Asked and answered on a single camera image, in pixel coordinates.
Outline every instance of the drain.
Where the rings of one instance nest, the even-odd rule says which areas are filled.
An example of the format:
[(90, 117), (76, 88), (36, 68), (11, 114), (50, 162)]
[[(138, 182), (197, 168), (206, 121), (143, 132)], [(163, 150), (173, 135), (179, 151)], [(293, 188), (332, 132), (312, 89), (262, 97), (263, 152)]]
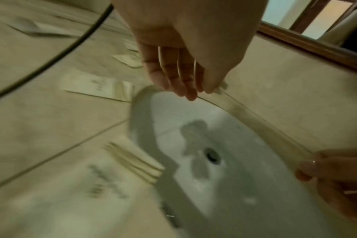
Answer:
[(207, 158), (208, 161), (210, 161), (212, 164), (220, 164), (221, 162), (221, 157), (220, 155), (213, 149), (207, 148), (204, 150), (204, 154)]

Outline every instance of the mirror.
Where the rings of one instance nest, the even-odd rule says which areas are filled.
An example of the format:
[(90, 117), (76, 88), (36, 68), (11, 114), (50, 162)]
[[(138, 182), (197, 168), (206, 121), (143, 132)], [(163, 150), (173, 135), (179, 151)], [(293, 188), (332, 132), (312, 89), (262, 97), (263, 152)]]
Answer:
[(357, 57), (357, 0), (269, 0), (262, 20)]

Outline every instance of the black cable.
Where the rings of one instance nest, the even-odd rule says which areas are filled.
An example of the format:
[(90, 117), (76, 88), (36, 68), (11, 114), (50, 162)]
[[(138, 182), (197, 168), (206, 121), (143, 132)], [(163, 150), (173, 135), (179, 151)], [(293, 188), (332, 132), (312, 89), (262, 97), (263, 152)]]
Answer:
[(86, 41), (101, 26), (101, 24), (103, 24), (103, 22), (108, 18), (108, 16), (112, 13), (112, 11), (113, 11), (113, 6), (109, 5), (107, 7), (107, 9), (103, 12), (103, 14), (101, 14), (99, 19), (79, 39), (77, 39), (74, 43), (72, 43), (69, 47), (64, 49), (61, 53), (59, 53), (58, 55), (53, 57), (51, 60), (46, 62), (40, 68), (31, 72), (29, 75), (23, 77), (22, 79), (18, 80), (17, 82), (0, 90), (0, 98), (21, 88), (23, 85), (25, 85), (29, 81), (33, 80), (34, 78), (36, 78), (37, 76), (39, 76), (40, 74), (42, 74), (43, 72), (48, 70), (50, 67), (55, 65), (58, 61), (63, 59), (65, 56), (70, 54), (73, 50), (75, 50), (78, 46), (80, 46), (84, 41)]

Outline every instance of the sink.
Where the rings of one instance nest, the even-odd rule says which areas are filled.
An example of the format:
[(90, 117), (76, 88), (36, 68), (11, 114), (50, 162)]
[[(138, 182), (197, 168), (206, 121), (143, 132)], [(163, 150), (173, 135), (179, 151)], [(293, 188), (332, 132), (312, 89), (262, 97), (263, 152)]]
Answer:
[(339, 237), (269, 145), (209, 102), (144, 93), (130, 137), (166, 167), (155, 188), (187, 237)]

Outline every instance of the mirror frame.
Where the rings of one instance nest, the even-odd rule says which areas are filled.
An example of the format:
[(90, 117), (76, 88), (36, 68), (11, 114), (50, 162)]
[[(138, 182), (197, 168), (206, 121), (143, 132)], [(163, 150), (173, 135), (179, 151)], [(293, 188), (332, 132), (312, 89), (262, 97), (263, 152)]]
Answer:
[(353, 51), (316, 41), (267, 22), (261, 22), (257, 33), (321, 59), (357, 71), (357, 53)]

